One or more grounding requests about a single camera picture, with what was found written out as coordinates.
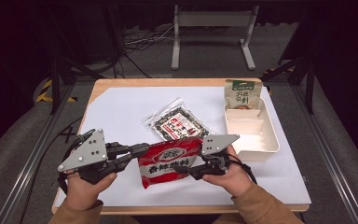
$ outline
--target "snack pouch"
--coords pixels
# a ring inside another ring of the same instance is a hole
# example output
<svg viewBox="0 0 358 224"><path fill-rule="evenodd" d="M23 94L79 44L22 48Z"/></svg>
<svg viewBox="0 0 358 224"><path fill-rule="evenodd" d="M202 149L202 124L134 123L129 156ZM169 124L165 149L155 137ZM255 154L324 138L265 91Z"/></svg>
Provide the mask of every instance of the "snack pouch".
<svg viewBox="0 0 358 224"><path fill-rule="evenodd" d="M211 131L188 109L184 101L177 99L150 117L145 125L155 130L164 140L198 136L202 138Z"/></svg>
<svg viewBox="0 0 358 224"><path fill-rule="evenodd" d="M174 166L191 167L202 148L202 140L189 137L151 145L148 151L138 158L142 185L150 185L182 179L187 174L178 174Z"/></svg>
<svg viewBox="0 0 358 224"><path fill-rule="evenodd" d="M255 109L260 100L263 82L258 78L227 79L225 99L227 109Z"/></svg>

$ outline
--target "hand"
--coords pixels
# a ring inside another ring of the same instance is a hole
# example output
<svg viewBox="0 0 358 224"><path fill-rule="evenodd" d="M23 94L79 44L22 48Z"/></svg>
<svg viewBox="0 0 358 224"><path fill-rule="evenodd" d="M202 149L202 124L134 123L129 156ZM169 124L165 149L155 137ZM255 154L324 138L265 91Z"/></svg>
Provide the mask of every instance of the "hand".
<svg viewBox="0 0 358 224"><path fill-rule="evenodd" d="M75 210L88 210L98 199L98 195L106 190L116 179L117 174L112 173L100 180L96 185L82 180L79 174L68 175L68 194L66 203Z"/></svg>
<svg viewBox="0 0 358 224"><path fill-rule="evenodd" d="M237 153L232 145L227 147L227 153L238 158ZM252 181L246 172L235 163L229 165L228 171L225 175L204 175L202 179L211 184L223 187L228 193L234 197L238 197L243 194L249 187L251 187Z"/></svg>

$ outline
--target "desk leg base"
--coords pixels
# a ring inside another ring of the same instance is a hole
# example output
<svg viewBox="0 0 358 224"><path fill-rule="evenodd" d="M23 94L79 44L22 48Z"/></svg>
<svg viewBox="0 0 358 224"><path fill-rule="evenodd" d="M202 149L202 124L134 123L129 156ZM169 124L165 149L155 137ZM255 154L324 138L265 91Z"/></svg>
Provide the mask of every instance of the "desk leg base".
<svg viewBox="0 0 358 224"><path fill-rule="evenodd" d="M177 43L173 44L173 53L172 53L172 70L179 69L179 53L180 53L180 40Z"/></svg>
<svg viewBox="0 0 358 224"><path fill-rule="evenodd" d="M248 68L249 68L249 70L253 71L253 70L255 70L255 62L253 61L251 51L249 50L249 47L244 46L244 43L245 43L244 39L241 39L240 42L241 42L243 56L245 56L245 60L246 60L246 63L248 64Z"/></svg>

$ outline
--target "person's arm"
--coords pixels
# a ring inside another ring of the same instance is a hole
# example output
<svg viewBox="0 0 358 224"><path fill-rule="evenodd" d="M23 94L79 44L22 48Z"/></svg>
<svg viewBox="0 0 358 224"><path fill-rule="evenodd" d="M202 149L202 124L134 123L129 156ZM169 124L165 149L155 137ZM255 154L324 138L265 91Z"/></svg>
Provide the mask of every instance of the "person's arm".
<svg viewBox="0 0 358 224"><path fill-rule="evenodd" d="M227 147L227 153L238 158L232 146ZM205 175L202 179L230 193L232 201L248 224L302 223L286 205L253 183L235 163L230 164L225 175Z"/></svg>
<svg viewBox="0 0 358 224"><path fill-rule="evenodd" d="M80 179L78 174L69 175L68 194L49 224L98 223L103 209L103 202L98 200L98 195L106 190L116 177L117 174L111 174L92 185Z"/></svg>

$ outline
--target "green label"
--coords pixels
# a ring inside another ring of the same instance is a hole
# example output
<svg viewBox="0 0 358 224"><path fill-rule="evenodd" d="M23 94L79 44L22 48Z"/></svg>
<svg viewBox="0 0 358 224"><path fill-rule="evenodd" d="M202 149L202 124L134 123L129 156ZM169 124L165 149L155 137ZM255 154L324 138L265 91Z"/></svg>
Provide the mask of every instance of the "green label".
<svg viewBox="0 0 358 224"><path fill-rule="evenodd" d="M232 90L234 91L253 90L254 88L255 88L255 83L253 81L240 81L240 80L232 81Z"/></svg>

